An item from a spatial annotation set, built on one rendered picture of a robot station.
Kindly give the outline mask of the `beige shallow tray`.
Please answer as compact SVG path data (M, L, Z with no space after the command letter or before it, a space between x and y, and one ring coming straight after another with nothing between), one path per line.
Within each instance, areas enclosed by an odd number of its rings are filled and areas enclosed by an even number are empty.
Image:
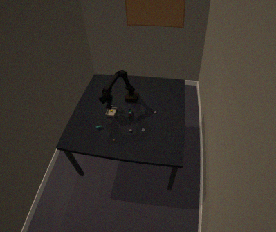
M106 117L113 117L113 118L115 117L117 108L116 107L112 107L111 110L113 110L113 112L110 112L110 110L107 109Z

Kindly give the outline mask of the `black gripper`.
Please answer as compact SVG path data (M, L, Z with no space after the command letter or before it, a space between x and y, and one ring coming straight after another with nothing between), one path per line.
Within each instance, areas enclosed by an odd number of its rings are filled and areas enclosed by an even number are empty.
M110 98L107 98L107 103L109 103L109 104L107 104L107 108L108 108L109 110L111 110L111 108L112 108L111 102L112 102L112 95L111 95Z

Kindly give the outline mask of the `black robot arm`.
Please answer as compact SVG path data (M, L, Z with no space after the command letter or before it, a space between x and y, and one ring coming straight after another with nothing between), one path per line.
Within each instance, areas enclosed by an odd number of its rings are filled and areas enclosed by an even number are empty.
M125 71L121 70L121 71L118 71L117 73L115 73L115 75L112 77L111 81L107 85L105 85L105 87L103 88L102 96L100 96L100 98L99 98L99 100L102 102L102 104L105 104L105 102L107 102L107 98L111 97L112 86L115 84L115 82L117 81L117 79L119 77L123 78L125 85L126 85L125 88L129 91L128 95L130 95L130 96L134 95L135 88L130 85L129 80L127 79L127 73Z

